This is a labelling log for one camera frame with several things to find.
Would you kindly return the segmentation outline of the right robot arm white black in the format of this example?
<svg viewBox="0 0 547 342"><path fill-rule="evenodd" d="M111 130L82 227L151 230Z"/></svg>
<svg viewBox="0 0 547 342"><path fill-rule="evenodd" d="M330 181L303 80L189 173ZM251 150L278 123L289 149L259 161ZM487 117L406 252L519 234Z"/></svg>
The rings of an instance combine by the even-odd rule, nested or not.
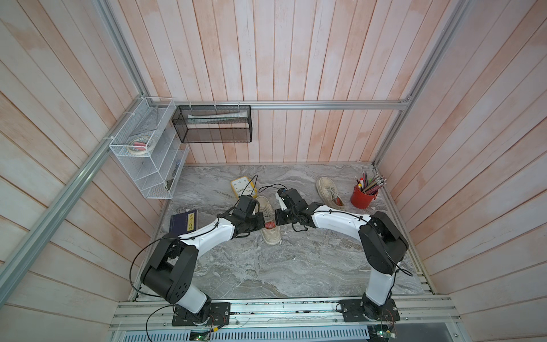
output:
<svg viewBox="0 0 547 342"><path fill-rule="evenodd" d="M275 211L277 225L329 229L359 240L372 268L363 303L374 309L386 304L408 249L407 240L386 213L358 215L319 202L309 204L295 189L278 190L276 199L281 206Z"/></svg>

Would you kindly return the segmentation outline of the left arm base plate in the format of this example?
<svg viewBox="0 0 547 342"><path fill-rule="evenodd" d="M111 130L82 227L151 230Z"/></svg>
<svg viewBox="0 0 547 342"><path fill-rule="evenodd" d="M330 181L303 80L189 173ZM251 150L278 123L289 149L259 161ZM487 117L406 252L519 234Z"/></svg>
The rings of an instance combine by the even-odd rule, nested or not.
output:
<svg viewBox="0 0 547 342"><path fill-rule="evenodd" d="M175 306L173 326L205 328L206 326L225 326L229 323L231 304L229 302L207 302L198 313L192 313L182 306Z"/></svg>

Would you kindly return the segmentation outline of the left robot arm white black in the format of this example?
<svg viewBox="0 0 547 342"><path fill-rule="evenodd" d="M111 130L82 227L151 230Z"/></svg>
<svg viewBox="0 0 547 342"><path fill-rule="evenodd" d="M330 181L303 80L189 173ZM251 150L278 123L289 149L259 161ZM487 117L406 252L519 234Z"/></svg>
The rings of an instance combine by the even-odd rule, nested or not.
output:
<svg viewBox="0 0 547 342"><path fill-rule="evenodd" d="M257 199L245 195L206 227L186 235L159 239L141 273L141 282L176 309L205 320L211 299L192 284L198 259L211 249L265 228Z"/></svg>

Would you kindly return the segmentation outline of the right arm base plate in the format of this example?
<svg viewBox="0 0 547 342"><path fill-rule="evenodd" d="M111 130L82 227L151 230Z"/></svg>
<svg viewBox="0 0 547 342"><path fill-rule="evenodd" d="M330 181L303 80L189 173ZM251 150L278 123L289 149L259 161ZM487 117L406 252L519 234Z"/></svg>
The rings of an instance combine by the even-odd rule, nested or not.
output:
<svg viewBox="0 0 547 342"><path fill-rule="evenodd" d="M346 323L400 320L400 313L393 299L388 299L382 306L378 306L366 296L363 299L341 300L339 304L339 311Z"/></svg>

